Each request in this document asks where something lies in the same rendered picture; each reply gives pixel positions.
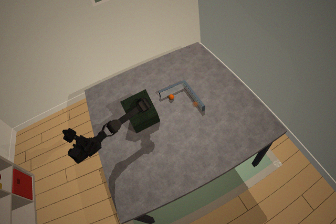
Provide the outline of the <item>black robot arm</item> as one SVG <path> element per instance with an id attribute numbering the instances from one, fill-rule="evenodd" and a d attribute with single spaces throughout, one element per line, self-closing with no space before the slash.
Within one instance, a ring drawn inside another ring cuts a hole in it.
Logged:
<path id="1" fill-rule="evenodd" d="M 125 123 L 127 120 L 129 120 L 131 117 L 135 116 L 139 112 L 143 113 L 147 111 L 148 109 L 151 108 L 150 106 L 151 104 L 149 103 L 147 98 L 144 98 L 144 97 L 139 98 L 138 101 L 136 102 L 136 107 L 134 109 L 127 112 L 125 115 L 120 117 L 118 120 L 112 120 L 112 121 L 110 120 L 108 123 L 106 123 L 102 127 L 102 131 L 100 131 L 97 136 L 93 138 L 92 137 L 89 138 L 97 142 L 98 144 L 94 154 L 102 148 L 101 142 L 103 141 L 103 139 L 105 139 L 107 136 L 113 136 L 115 133 L 118 132 L 118 130 L 120 129 L 123 123 Z M 108 130 L 113 134 L 106 135 L 106 133 L 103 131 L 105 127 L 107 127 Z M 75 146 L 75 144 L 73 144 L 73 148 L 72 149 L 70 148 L 70 150 L 68 151 L 68 156 L 73 158 L 77 164 L 81 163 L 82 161 L 84 161 L 84 159 L 88 158 L 88 156 L 91 157 L 92 155 L 85 153 L 84 151 L 82 151 L 81 148 L 78 148 L 77 146 Z"/>

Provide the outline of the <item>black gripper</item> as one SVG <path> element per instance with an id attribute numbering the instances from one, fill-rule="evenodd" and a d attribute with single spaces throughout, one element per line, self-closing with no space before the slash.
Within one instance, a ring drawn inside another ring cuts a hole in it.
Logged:
<path id="1" fill-rule="evenodd" d="M 98 144 L 97 142 L 89 139 L 89 138 L 85 138 L 82 135 L 77 136 L 76 135 L 76 131 L 72 130 L 71 128 L 67 129 L 67 130 L 63 130 L 62 131 L 64 134 L 63 139 L 69 143 L 71 143 L 73 141 L 73 139 L 76 141 L 75 146 L 77 146 L 78 148 L 81 148 L 82 151 L 84 151 L 85 153 L 92 155 L 94 154 Z"/>

